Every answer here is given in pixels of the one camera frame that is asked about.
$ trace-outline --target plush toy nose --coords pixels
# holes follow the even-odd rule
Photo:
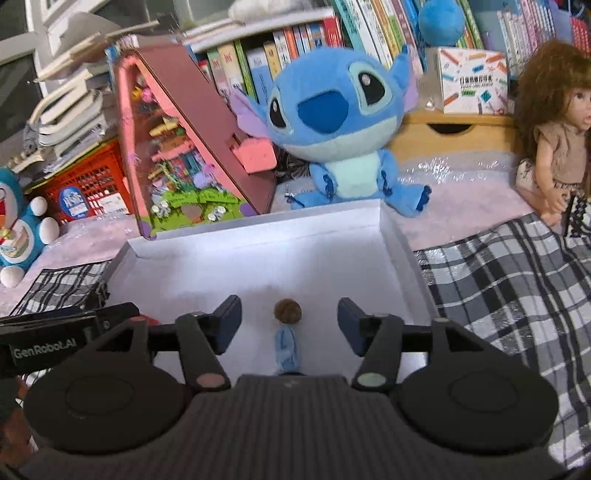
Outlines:
[[[319,134],[336,132],[347,118],[349,104],[339,92],[324,92],[304,100],[297,114],[307,127]]]

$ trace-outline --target small blue object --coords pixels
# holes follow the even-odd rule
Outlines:
[[[275,334],[275,359],[282,374],[300,371],[300,352],[296,344],[296,334],[287,325]]]
[[[60,191],[60,207],[62,211],[75,220],[88,217],[90,208],[84,195],[77,187],[66,187]]]
[[[466,18],[456,0],[428,0],[418,14],[423,39],[432,47],[453,47],[464,33]]]

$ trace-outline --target doll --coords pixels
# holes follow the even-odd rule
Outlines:
[[[591,59],[550,40],[519,77],[515,124],[526,159],[516,187],[548,226],[557,224],[573,194],[581,194],[591,127]]]

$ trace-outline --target bookshelf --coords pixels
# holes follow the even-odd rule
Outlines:
[[[277,72],[314,46],[344,45],[363,50],[389,68],[406,45],[415,76],[424,73],[426,45],[418,29],[424,0],[324,1],[330,6],[260,22],[220,20],[186,32],[183,43],[196,55],[203,73],[222,96],[227,97],[230,88],[238,87],[261,103],[265,103],[264,92],[271,89]],[[503,53],[512,80],[535,49],[550,38],[591,52],[588,12],[572,17],[559,3],[565,0],[457,1],[466,17],[457,47]]]

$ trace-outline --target plush toy ear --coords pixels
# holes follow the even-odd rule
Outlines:
[[[406,91],[408,84],[410,83],[410,77],[412,75],[413,67],[411,65],[410,54],[408,53],[408,47],[404,45],[402,47],[402,53],[398,54],[394,59],[392,66],[390,67],[390,75],[396,80],[399,87]]]
[[[394,59],[390,74],[404,92],[404,111],[408,112],[415,108],[418,104],[417,79],[413,73],[412,59],[406,45],[402,47],[402,53]]]
[[[230,91],[230,108],[238,119],[238,127],[251,137],[268,138],[269,130],[265,123],[265,107],[233,88]]]
[[[404,92],[404,113],[412,110],[418,105],[418,90],[417,90],[417,79],[414,77],[414,73],[411,70],[410,81],[408,82],[408,88]]]

